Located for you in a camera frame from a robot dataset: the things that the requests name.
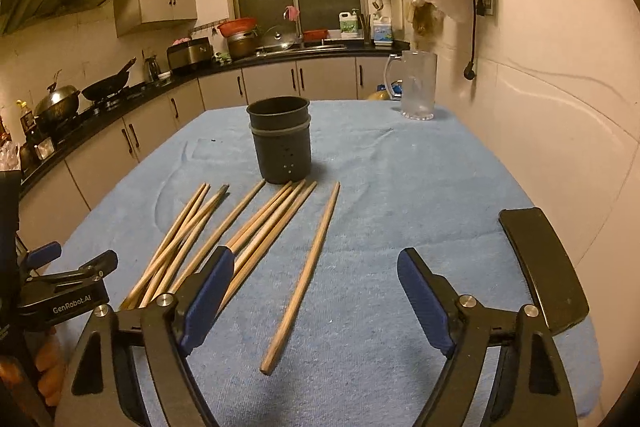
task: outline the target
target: metal pot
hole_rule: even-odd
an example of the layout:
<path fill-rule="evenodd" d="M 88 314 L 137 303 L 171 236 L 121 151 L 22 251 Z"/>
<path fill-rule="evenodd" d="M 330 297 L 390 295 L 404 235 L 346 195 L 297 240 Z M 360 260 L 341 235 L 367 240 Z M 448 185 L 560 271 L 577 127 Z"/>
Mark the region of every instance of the metal pot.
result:
<path fill-rule="evenodd" d="M 45 124 L 57 124 L 78 112 L 78 91 L 74 86 L 64 86 L 56 89 L 54 82 L 47 89 L 49 94 L 38 102 L 35 116 Z"/>
<path fill-rule="evenodd" d="M 241 32 L 226 38 L 226 47 L 229 48 L 229 55 L 232 60 L 250 57 L 255 55 L 258 47 L 258 37 L 254 31 Z"/>

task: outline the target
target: cabinet handle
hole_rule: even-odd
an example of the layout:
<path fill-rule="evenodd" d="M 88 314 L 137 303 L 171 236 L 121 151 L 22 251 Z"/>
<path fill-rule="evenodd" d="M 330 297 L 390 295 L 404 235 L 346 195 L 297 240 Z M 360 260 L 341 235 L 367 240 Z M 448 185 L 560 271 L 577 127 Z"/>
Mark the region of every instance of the cabinet handle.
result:
<path fill-rule="evenodd" d="M 178 106 L 175 105 L 175 99 L 174 98 L 171 98 L 171 103 L 174 104 L 175 120 L 178 120 L 178 118 L 180 118 L 180 115 L 178 114 Z"/>
<path fill-rule="evenodd" d="M 136 130 L 133 129 L 133 124 L 129 124 L 129 128 L 133 133 L 133 139 L 136 141 L 136 149 L 140 149 L 140 142 L 138 141 L 138 137 L 136 136 Z"/>
<path fill-rule="evenodd" d="M 129 146 L 129 154 L 133 154 L 133 147 L 131 146 L 131 140 L 129 140 L 129 136 L 127 136 L 127 131 L 125 131 L 124 129 L 121 129 L 122 131 L 122 135 L 125 137 L 125 140 L 127 141 L 127 145 Z"/>

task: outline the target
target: black rectangular object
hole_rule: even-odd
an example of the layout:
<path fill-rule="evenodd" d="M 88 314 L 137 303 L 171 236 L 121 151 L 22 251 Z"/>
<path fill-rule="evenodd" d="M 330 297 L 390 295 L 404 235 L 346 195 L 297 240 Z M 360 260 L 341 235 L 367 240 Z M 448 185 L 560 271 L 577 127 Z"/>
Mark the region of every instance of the black rectangular object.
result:
<path fill-rule="evenodd" d="M 551 334 L 582 322 L 589 314 L 574 266 L 540 208 L 502 210 L 500 224 L 516 253 L 534 304 Z"/>

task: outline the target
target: lower cabinet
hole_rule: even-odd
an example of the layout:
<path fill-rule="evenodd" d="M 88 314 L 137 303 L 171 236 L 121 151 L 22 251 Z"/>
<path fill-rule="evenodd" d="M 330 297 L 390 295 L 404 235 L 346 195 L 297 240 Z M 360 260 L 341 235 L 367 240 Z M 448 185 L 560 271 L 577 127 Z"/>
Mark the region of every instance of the lower cabinet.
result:
<path fill-rule="evenodd" d="M 63 244 L 87 214 L 89 207 L 62 162 L 20 200 L 18 235 L 29 250 L 51 241 Z"/>
<path fill-rule="evenodd" d="M 123 117 L 131 148 L 142 161 L 177 130 L 175 117 L 164 96 L 158 96 Z"/>
<path fill-rule="evenodd" d="M 356 100 L 356 71 L 353 57 L 300 60 L 300 96 L 309 100 Z"/>
<path fill-rule="evenodd" d="M 376 92 L 380 84 L 384 84 L 383 75 L 388 57 L 357 57 L 356 75 L 358 87 L 358 100 L 366 100 L 367 97 Z M 389 80 L 391 82 L 401 78 L 399 76 L 401 68 L 392 64 L 389 68 Z"/>
<path fill-rule="evenodd" d="M 187 82 L 180 87 L 172 89 L 167 94 L 170 109 L 174 115 L 175 126 L 182 129 L 191 120 L 204 112 L 200 86 L 197 80 Z"/>
<path fill-rule="evenodd" d="M 66 165 L 91 209 L 138 165 L 122 119 L 66 157 Z"/>
<path fill-rule="evenodd" d="M 246 105 L 246 89 L 242 79 L 242 70 L 201 76 L 198 79 L 204 109 L 221 109 Z"/>
<path fill-rule="evenodd" d="M 243 68 L 242 76 L 248 103 L 272 96 L 302 96 L 298 90 L 298 68 L 295 62 Z"/>

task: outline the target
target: blue tablecloth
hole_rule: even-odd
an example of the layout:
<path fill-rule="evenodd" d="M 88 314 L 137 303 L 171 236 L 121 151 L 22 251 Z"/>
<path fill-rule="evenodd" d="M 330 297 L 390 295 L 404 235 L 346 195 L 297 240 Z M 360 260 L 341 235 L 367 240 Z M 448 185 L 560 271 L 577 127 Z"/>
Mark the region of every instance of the blue tablecloth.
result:
<path fill-rule="evenodd" d="M 427 342 L 396 275 L 404 247 L 485 306 L 517 310 L 526 283 L 497 217 L 531 206 L 507 170 L 450 112 L 403 118 L 392 102 L 314 102 L 313 178 L 318 188 L 188 358 L 222 426 L 408 426 L 444 357 Z M 107 249 L 120 266 L 106 283 L 114 306 L 140 277 L 175 216 L 202 182 L 229 183 L 197 250 L 260 179 L 244 108 L 208 111 L 124 178 L 84 220 L 52 270 Z M 305 262 L 334 181 L 342 188 L 315 276 L 280 365 L 258 366 Z M 274 192 L 267 186 L 225 235 Z M 60 328 L 71 348 L 86 322 Z M 555 337 L 579 415 L 596 404 L 602 369 L 593 325 Z M 465 425 L 478 425 L 492 385 L 491 348 Z M 146 403 L 164 425 L 140 354 Z"/>

